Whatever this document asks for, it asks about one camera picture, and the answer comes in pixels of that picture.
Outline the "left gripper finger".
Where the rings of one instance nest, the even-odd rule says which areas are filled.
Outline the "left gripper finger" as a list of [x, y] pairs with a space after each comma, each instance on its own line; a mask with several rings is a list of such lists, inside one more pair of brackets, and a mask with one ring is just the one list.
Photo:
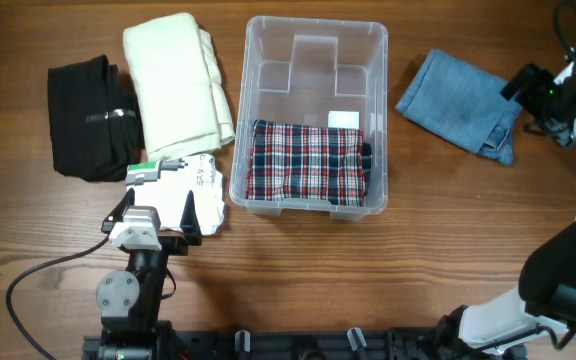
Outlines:
[[105, 217], [101, 225], [102, 233], [110, 233], [117, 222], [122, 222], [126, 211], [134, 205], [135, 192], [129, 189], [117, 206]]
[[195, 208], [194, 193], [189, 191], [180, 220], [180, 229], [188, 245], [201, 245], [202, 233]]

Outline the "black garment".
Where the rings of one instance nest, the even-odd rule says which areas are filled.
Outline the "black garment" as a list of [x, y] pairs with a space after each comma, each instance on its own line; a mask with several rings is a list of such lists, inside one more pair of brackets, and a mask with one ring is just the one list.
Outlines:
[[136, 96], [100, 55], [48, 70], [53, 168], [89, 182], [114, 182], [139, 162], [144, 146]]

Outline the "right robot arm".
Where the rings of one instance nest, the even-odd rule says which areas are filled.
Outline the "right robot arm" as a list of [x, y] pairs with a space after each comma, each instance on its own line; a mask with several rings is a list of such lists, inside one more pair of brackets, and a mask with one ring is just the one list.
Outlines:
[[[529, 64], [501, 91], [566, 144], [576, 143], [576, 50], [568, 57], [559, 75]], [[431, 359], [520, 359], [544, 335], [557, 350], [576, 335], [576, 219], [527, 258], [515, 288], [443, 317], [426, 348]]]

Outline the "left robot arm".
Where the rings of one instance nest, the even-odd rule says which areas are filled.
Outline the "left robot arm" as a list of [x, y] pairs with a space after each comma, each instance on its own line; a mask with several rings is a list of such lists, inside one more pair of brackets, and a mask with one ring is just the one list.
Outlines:
[[104, 219], [101, 231], [109, 242], [129, 255], [122, 271], [107, 274], [98, 284], [102, 334], [86, 338], [84, 359], [185, 359], [189, 350], [169, 321], [160, 321], [165, 279], [171, 276], [168, 259], [185, 256], [202, 244], [194, 194], [187, 194], [176, 236], [162, 235], [157, 209], [137, 206], [130, 189]]

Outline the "white printed t-shirt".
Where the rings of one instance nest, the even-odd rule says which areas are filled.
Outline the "white printed t-shirt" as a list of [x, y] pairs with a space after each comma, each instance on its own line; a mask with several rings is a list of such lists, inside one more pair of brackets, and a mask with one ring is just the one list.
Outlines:
[[137, 206], [157, 209], [161, 230], [177, 232], [181, 232], [187, 195], [192, 192], [201, 234], [212, 236], [224, 220], [223, 179], [215, 157], [198, 154], [129, 165], [125, 184], [135, 191]]

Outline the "blue denim jeans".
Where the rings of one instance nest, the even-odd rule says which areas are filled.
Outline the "blue denim jeans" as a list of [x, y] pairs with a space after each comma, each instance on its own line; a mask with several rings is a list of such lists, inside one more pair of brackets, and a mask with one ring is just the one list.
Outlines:
[[514, 124], [522, 107], [501, 95], [506, 84], [477, 66], [432, 49], [396, 110], [470, 153], [510, 166]]

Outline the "red plaid shirt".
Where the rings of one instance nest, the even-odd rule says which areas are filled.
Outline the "red plaid shirt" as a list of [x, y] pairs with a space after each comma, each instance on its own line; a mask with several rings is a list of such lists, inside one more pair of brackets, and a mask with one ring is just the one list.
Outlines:
[[248, 199], [363, 205], [372, 148], [361, 130], [257, 120], [251, 145]]

